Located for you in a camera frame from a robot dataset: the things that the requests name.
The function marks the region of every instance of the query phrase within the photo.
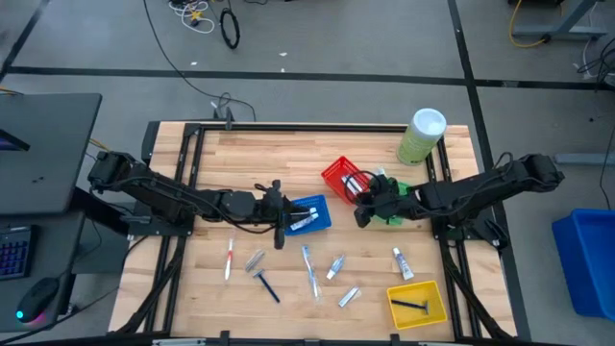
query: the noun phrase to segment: computer mouse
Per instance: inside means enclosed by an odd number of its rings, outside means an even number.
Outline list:
[[[22,323],[34,321],[54,300],[59,288],[60,281],[57,278],[44,278],[33,285],[17,306],[17,320]]]

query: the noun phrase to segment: metal table leg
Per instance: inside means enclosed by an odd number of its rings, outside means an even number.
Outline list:
[[[608,34],[607,31],[598,27],[575,25],[596,4],[598,0],[569,0],[569,11],[564,14],[559,23],[555,25],[519,25],[512,34],[515,37],[542,37],[549,35],[551,38],[588,39],[601,37]]]

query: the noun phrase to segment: keyboard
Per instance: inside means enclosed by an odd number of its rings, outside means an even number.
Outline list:
[[[33,244],[32,226],[0,229],[0,281],[28,276]]]

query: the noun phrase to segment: green bottle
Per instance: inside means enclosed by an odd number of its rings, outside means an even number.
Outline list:
[[[434,109],[421,109],[412,116],[400,147],[397,159],[406,165],[423,162],[431,149],[446,131],[446,118]]]

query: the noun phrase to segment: blue box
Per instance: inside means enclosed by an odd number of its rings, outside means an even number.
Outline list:
[[[318,218],[297,231],[291,230],[290,226],[286,227],[284,230],[285,235],[304,235],[307,233],[328,229],[331,226],[331,217],[329,216],[329,208],[327,208],[327,200],[325,199],[325,195],[309,196],[292,201],[292,203],[305,208],[316,208]]]
[[[615,321],[615,211],[573,210],[553,235],[575,311]]]

